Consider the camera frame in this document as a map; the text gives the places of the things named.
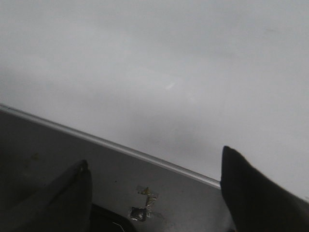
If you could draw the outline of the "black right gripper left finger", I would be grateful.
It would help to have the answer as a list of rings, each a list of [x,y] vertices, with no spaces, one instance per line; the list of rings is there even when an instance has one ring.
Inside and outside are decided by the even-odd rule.
[[[92,175],[86,160],[0,215],[2,232],[88,232]]]

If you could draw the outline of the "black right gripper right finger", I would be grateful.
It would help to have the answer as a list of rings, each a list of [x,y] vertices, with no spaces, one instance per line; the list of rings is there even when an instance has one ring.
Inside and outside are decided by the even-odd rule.
[[[280,187],[237,150],[223,147],[221,193],[236,232],[307,232],[309,204]]]

